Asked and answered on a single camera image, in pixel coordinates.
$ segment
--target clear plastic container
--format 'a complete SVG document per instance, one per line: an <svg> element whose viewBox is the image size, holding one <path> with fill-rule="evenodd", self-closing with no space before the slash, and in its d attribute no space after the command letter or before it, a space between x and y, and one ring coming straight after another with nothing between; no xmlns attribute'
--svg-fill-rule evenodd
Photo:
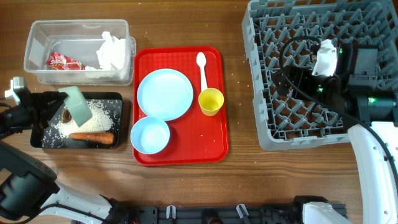
<svg viewBox="0 0 398 224"><path fill-rule="evenodd" d="M102 33L126 39L124 66L119 70L55 70L46 65L51 52L100 68L96 51L104 39ZM36 21L26 44L24 69L43 84L129 85L132 82L136 42L130 37L129 24L121 19Z"/></svg>

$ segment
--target plastic container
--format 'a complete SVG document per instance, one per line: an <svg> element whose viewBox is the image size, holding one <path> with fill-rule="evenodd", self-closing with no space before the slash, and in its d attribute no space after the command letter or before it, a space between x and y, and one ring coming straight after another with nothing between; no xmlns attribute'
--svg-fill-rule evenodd
<svg viewBox="0 0 398 224"><path fill-rule="evenodd" d="M271 74L279 71L279 50L292 37L314 36L379 46L375 71L379 88L397 88L398 18L390 0L253 0L242 21L244 48L251 66L257 134L264 150L302 149L348 142L336 113L314 103L282 97ZM285 66L313 68L307 41L293 42Z"/></svg>
<svg viewBox="0 0 398 224"><path fill-rule="evenodd" d="M226 107L223 105L214 116L201 112L197 97L201 92L200 68L197 55L206 56L206 79L208 87L224 93L223 64L221 54L214 47L167 47L141 50L134 63L134 96L143 79L153 71L170 68L184 74L193 87L193 101L188 111L181 117L167 121L170 128L170 141L157 154L145 155L136 149L132 153L137 162L144 166L166 166L177 164L197 164L218 162L225 158L229 150L228 122ZM140 109L137 98L132 101L132 123L146 117Z"/></svg>
<svg viewBox="0 0 398 224"><path fill-rule="evenodd" d="M56 51L100 68L96 51L104 39L102 33L126 39L126 58L119 70L54 70L46 65ZM25 50L24 69L36 75L43 84L64 85L129 85L132 82L131 62L136 42L130 37L127 21L120 19L35 21L30 28Z"/></svg>

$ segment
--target yellow cup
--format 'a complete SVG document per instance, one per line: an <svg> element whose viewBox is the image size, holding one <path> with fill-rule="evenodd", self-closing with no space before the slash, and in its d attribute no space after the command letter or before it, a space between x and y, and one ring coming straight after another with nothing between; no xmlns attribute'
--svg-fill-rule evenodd
<svg viewBox="0 0 398 224"><path fill-rule="evenodd" d="M216 88L207 88L199 94L200 109L207 116L217 114L223 104L224 96Z"/></svg>

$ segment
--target light blue bowl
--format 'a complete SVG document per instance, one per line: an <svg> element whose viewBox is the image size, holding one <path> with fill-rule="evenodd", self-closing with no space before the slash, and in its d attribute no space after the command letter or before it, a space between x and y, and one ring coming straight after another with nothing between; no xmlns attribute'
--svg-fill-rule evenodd
<svg viewBox="0 0 398 224"><path fill-rule="evenodd" d="M170 139L170 129L163 120L149 116L135 123L130 139L137 151L151 155L166 147Z"/></svg>

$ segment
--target dish rack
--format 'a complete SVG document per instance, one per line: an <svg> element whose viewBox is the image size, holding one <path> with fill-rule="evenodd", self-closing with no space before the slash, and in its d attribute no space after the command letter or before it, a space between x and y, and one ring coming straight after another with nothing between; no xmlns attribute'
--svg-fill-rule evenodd
<svg viewBox="0 0 398 224"><path fill-rule="evenodd" d="M379 88L397 88L398 18L391 0L252 0L242 31L251 67L254 115L260 146L267 151L348 142L338 114L313 102L279 96L271 74L289 39L306 35L342 43L378 45ZM306 40L292 42L284 65L313 68Z"/></svg>

